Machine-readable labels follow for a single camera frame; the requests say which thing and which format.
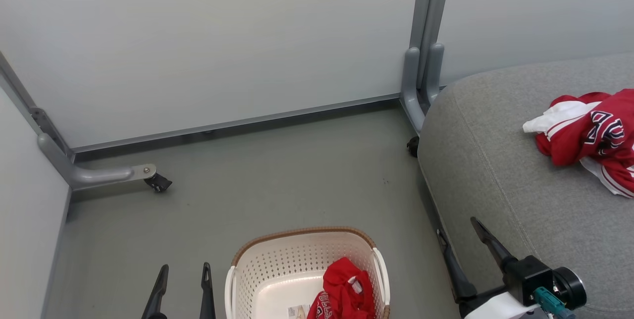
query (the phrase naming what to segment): red and white jersey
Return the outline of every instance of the red and white jersey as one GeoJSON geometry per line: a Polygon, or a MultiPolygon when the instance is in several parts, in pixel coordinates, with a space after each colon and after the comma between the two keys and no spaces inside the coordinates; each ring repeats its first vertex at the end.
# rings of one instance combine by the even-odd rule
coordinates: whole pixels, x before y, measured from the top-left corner
{"type": "Polygon", "coordinates": [[[526,122],[554,165],[581,161],[612,193],[634,198],[634,89],[560,96],[526,122]]]}

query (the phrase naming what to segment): red clothing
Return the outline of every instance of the red clothing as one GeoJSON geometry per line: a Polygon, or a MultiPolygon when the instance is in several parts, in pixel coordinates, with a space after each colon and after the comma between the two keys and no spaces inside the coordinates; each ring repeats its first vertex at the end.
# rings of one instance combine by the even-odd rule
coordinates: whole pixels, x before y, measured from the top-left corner
{"type": "Polygon", "coordinates": [[[561,96],[525,131],[543,132],[537,147],[554,165],[581,161],[612,193],[634,197],[634,89],[561,96]]]}
{"type": "Polygon", "coordinates": [[[374,294],[368,272],[358,269],[348,258],[341,258],[326,269],[323,288],[306,319],[374,319],[374,294]]]}

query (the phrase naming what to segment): gray floor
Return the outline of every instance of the gray floor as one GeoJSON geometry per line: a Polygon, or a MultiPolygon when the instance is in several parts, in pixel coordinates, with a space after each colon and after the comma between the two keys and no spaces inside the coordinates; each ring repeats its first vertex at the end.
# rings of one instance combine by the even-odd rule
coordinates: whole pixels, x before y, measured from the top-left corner
{"type": "Polygon", "coordinates": [[[165,263],[163,312],[197,318],[205,261],[222,319],[226,271],[241,245],[328,225],[353,226],[376,241],[392,318],[458,318],[420,170],[405,150],[411,135],[394,107],[91,162],[152,162],[174,185],[154,194],[138,184],[71,204],[47,319],[138,318],[165,263]]]}

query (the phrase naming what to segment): whiteboard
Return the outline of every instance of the whiteboard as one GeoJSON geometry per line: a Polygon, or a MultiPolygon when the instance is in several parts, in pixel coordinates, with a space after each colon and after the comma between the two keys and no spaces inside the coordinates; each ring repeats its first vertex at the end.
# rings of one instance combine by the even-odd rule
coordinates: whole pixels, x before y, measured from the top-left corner
{"type": "Polygon", "coordinates": [[[66,217],[68,185],[2,89],[0,129],[0,317],[38,319],[66,217]]]}
{"type": "Polygon", "coordinates": [[[0,0],[71,148],[396,94],[415,0],[0,0]]]}
{"type": "Polygon", "coordinates": [[[634,0],[446,0],[441,84],[506,66],[634,51],[634,0]]]}

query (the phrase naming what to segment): gray sofa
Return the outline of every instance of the gray sofa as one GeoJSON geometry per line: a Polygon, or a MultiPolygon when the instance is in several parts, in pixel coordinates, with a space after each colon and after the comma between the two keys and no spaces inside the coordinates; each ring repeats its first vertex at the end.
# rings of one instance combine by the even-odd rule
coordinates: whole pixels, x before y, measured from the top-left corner
{"type": "Polygon", "coordinates": [[[517,258],[537,256],[582,278],[580,319],[634,318],[634,200],[580,164],[554,167],[522,124],[557,96],[634,87],[634,53],[489,71],[446,87],[421,131],[419,163],[442,226],[478,291],[501,272],[476,216],[517,258]]]}

